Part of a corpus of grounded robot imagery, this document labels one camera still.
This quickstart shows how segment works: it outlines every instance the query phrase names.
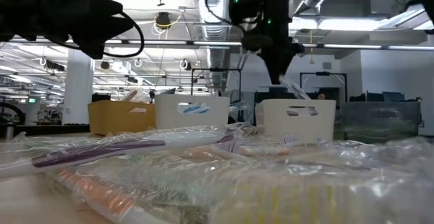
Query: white plastic basket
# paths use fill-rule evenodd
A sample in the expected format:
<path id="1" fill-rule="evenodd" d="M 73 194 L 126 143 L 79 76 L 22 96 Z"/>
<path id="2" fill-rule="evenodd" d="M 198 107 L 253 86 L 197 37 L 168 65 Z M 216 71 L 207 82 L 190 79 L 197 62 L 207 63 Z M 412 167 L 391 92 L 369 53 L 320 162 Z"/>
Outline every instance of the white plastic basket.
<path id="1" fill-rule="evenodd" d="M 180 103 L 203 103 L 209 106 L 207 113 L 181 113 Z M 228 122 L 230 99 L 226 97 L 187 96 L 162 94 L 155 97 L 157 129 L 173 129 L 187 126 L 223 126 Z"/>
<path id="2" fill-rule="evenodd" d="M 256 105 L 258 133 L 294 136 L 300 143 L 332 141 L 334 100 L 270 99 Z"/>

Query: gray bin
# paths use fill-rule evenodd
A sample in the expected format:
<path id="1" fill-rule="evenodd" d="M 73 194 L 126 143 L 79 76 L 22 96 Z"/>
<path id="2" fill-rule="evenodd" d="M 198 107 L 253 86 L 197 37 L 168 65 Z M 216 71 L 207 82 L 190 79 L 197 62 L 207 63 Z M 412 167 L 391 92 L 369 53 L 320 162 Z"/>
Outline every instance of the gray bin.
<path id="1" fill-rule="evenodd" d="M 419 102 L 347 102 L 341 110 L 348 140 L 385 143 L 418 135 Z"/>

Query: person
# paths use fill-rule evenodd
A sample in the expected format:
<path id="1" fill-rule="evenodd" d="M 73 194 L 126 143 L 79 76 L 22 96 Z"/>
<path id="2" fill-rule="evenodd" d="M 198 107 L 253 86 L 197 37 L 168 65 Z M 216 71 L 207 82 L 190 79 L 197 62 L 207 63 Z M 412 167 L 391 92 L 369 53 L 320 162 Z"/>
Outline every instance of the person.
<path id="1" fill-rule="evenodd" d="M 318 96 L 317 96 L 317 100 L 325 100 L 326 99 L 326 95 L 324 94 L 324 93 L 318 93 Z"/>

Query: white pillar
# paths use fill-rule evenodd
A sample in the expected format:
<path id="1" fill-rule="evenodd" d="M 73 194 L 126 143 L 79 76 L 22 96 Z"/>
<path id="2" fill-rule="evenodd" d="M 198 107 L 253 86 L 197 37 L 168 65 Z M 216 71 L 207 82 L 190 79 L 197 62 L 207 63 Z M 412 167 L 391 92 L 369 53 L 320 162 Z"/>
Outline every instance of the white pillar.
<path id="1" fill-rule="evenodd" d="M 89 124 L 95 61 L 82 51 L 69 50 L 62 124 Z"/>
<path id="2" fill-rule="evenodd" d="M 38 111 L 41 108 L 40 96 L 29 96 L 26 106 L 26 126 L 34 126 L 38 121 Z"/>

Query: wooden table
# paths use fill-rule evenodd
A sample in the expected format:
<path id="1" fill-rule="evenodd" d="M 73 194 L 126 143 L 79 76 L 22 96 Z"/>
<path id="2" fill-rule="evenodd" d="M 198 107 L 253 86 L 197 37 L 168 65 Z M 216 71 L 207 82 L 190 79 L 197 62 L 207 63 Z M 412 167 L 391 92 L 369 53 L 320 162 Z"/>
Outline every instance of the wooden table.
<path id="1" fill-rule="evenodd" d="M 50 137 L 89 137 L 59 134 Z M 106 224 L 93 210 L 77 210 L 70 195 L 53 191 L 40 176 L 0 180 L 0 223 L 7 224 Z"/>

